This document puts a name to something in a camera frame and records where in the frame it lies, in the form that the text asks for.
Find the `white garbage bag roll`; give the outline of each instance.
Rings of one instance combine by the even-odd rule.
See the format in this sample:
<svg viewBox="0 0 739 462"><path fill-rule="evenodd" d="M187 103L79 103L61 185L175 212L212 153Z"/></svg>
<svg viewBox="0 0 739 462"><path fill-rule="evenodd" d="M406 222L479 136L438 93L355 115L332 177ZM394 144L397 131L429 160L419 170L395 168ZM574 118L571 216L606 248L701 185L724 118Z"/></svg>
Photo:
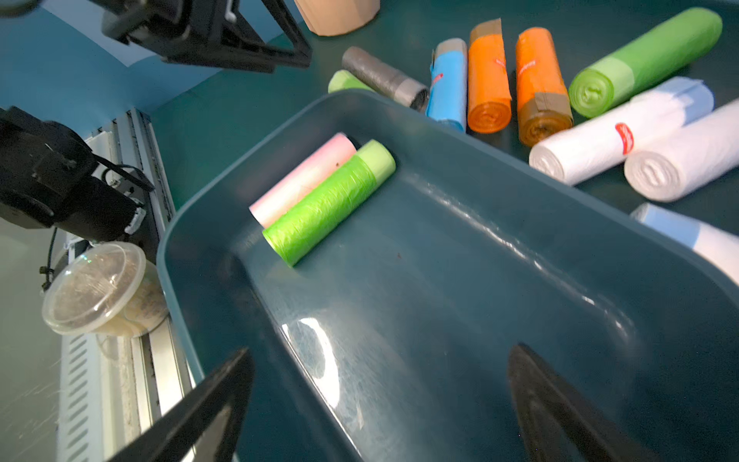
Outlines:
<svg viewBox="0 0 739 462"><path fill-rule="evenodd" d="M739 166L739 100L634 151L624 173L642 196L672 202Z"/></svg>
<svg viewBox="0 0 739 462"><path fill-rule="evenodd" d="M739 237L649 203L640 205L631 217L690 247L739 285Z"/></svg>
<svg viewBox="0 0 739 462"><path fill-rule="evenodd" d="M712 110L713 93L702 81L673 77L597 118L540 141L531 148L528 164L576 185Z"/></svg>

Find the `orange garbage bag roll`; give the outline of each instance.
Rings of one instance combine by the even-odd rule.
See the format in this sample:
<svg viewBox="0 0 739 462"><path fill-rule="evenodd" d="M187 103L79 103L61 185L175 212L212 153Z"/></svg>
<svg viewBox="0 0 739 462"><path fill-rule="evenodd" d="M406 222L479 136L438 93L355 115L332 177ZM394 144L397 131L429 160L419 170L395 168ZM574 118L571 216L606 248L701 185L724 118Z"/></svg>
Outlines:
<svg viewBox="0 0 739 462"><path fill-rule="evenodd" d="M572 128L567 87L548 30L532 27L516 43L518 138L528 147Z"/></svg>
<svg viewBox="0 0 739 462"><path fill-rule="evenodd" d="M478 133L494 133L511 121L511 90L505 71L500 19L478 24L469 38L467 124Z"/></svg>

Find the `pink garbage bag roll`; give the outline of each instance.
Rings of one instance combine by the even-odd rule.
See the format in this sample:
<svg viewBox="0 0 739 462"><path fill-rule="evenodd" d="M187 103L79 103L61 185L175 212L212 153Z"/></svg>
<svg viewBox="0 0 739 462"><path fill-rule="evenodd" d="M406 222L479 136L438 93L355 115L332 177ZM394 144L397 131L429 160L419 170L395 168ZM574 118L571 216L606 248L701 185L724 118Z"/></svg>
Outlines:
<svg viewBox="0 0 739 462"><path fill-rule="evenodd" d="M357 148L337 133L249 207L256 221L269 228L309 192L343 166Z"/></svg>

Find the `teal table surface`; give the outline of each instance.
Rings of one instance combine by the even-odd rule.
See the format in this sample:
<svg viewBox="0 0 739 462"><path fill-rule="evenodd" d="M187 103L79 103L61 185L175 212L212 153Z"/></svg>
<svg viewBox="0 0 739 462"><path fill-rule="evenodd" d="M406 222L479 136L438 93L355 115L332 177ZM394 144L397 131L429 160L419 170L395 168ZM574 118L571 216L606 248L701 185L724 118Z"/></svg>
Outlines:
<svg viewBox="0 0 739 462"><path fill-rule="evenodd" d="M224 70L151 114L174 203L182 206L262 138L323 95L349 46L362 47L428 83L431 51L439 42L451 37L468 41L472 27L500 17L511 94L515 95L515 45L523 30L539 26L551 31L562 76L569 84L583 67L692 6L705 6L721 15L723 34L711 52L678 74L703 79L713 90L718 107L739 97L737 3L383 0L374 20L347 35L318 37L303 24L313 47L309 69L283 67L272 75ZM283 35L271 43L289 46ZM576 115L576 123L583 120ZM501 132L471 135L528 162L529 148L518 140L515 114ZM627 213L645 201L627 183L622 166L577 188ZM739 169L665 206L739 234Z"/></svg>

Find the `red label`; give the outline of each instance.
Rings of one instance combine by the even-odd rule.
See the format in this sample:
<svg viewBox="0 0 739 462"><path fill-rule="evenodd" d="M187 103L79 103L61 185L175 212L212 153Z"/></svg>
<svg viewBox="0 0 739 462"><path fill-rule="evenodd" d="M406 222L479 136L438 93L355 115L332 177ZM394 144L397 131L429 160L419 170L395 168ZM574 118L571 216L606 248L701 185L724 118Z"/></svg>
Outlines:
<svg viewBox="0 0 739 462"><path fill-rule="evenodd" d="M431 82L431 86L434 86L434 85L435 85L435 84L436 84L436 83L437 83L437 82L438 82L439 80L441 80L441 78L442 78L443 76L444 76L444 73L442 72L441 74L439 74L439 75L437 75L436 77L434 77L434 80L433 80L433 82Z"/></svg>
<svg viewBox="0 0 739 462"><path fill-rule="evenodd" d="M536 65L537 65L537 60L535 59L533 61L529 61L528 63L524 64L523 66L521 66L521 70L518 71L518 76L520 77L521 74L523 74L524 71L526 71L529 67L534 67Z"/></svg>
<svg viewBox="0 0 739 462"><path fill-rule="evenodd" d="M634 134L629 129L629 126L625 123L617 123L616 131L621 137L621 141L624 144L624 155L631 152L634 149Z"/></svg>

